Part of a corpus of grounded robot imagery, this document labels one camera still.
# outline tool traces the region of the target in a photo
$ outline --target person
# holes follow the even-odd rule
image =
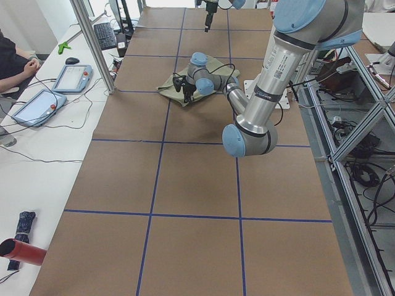
[[[365,0],[365,12],[395,11],[395,0]]]
[[[0,93],[19,87],[17,92],[7,94],[17,99],[38,69],[39,60],[19,49],[14,42],[4,37],[0,29]]]

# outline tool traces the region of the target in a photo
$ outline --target black mouse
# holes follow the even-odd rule
[[[74,64],[77,64],[77,63],[79,63],[80,62],[80,60],[78,60],[77,58],[75,58],[75,57],[68,57],[67,59],[66,59],[66,65],[74,65]]]

